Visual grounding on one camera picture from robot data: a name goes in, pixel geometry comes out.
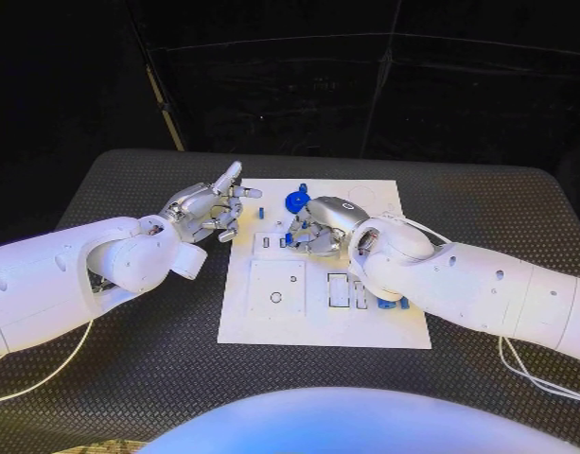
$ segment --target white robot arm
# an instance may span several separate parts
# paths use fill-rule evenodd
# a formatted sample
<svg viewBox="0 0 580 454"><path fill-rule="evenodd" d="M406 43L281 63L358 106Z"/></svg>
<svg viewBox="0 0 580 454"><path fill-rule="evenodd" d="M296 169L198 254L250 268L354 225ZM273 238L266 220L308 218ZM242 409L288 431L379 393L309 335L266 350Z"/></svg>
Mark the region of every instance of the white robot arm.
<svg viewBox="0 0 580 454"><path fill-rule="evenodd" d="M348 246L351 272L377 297L406 296L461 326L580 359L580 278L462 243L435 246L405 218L370 218L335 197L309 201L298 221L317 239L292 247L328 255Z"/></svg>
<svg viewBox="0 0 580 454"><path fill-rule="evenodd" d="M194 279L207 253L194 244L216 229L239 233L234 162L214 184L195 184L158 216L112 218L0 247L0 355L50 341L154 289L175 271ZM92 287L89 269L110 287Z"/></svg>

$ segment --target hole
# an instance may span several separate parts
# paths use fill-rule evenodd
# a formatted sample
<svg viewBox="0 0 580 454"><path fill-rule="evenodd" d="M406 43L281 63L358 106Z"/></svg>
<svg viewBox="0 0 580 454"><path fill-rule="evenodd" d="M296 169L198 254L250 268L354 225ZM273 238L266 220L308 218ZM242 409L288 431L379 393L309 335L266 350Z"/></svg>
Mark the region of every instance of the hole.
<svg viewBox="0 0 580 454"><path fill-rule="evenodd" d="M67 264L64 263L64 257L61 255L56 256L56 264L58 265L61 271L67 271Z"/></svg>
<svg viewBox="0 0 580 454"><path fill-rule="evenodd" d="M4 278L4 276L0 276L0 291L7 291L8 290L8 282L7 282L7 279Z"/></svg>

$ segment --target blue cap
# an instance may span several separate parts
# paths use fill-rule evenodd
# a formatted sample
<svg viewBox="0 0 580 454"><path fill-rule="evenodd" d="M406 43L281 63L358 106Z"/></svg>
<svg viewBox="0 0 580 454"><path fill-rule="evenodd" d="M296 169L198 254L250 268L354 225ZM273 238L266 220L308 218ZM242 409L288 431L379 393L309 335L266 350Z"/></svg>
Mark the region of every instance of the blue cap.
<svg viewBox="0 0 580 454"><path fill-rule="evenodd" d="M381 309L394 309L396 308L396 301L387 301L379 298L379 307Z"/></svg>
<svg viewBox="0 0 580 454"><path fill-rule="evenodd" d="M308 195L308 185L302 183L299 190L296 192L292 192L286 197L288 211L296 214L309 201L311 196Z"/></svg>

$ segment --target white board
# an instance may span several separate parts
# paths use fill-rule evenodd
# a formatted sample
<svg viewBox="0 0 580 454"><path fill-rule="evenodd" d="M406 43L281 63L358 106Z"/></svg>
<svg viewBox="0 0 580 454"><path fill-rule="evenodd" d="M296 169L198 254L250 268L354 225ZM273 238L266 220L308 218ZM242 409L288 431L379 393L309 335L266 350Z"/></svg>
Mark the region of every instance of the white board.
<svg viewBox="0 0 580 454"><path fill-rule="evenodd" d="M384 211L403 215L393 181L244 179L242 185L262 189L263 197L242 199L217 341L431 349L423 312L413 305L379 307L348 273L347 253L319 258L283 247L294 219L285 200L302 183L312 198L341 197L371 216Z"/></svg>

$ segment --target table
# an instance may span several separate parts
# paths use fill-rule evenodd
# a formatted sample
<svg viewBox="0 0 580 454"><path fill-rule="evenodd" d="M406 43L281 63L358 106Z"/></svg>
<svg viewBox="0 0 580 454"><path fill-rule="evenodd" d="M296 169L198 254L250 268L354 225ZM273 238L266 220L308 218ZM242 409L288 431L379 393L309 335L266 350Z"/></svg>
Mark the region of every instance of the table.
<svg viewBox="0 0 580 454"><path fill-rule="evenodd" d="M580 223L555 178L534 168L115 150L95 162L60 228L158 213L232 162L252 178L396 180L405 214L445 236L580 276ZM95 324L61 374L0 403L0 452L151 440L204 411L289 388L400 390L462 403L580 446L580 403L503 366L497 338L428 316L433 350L217 344L230 245L208 238L195 281L164 284ZM0 395L63 362L86 328L0 362ZM534 375L580 390L580 361L518 342Z"/></svg>

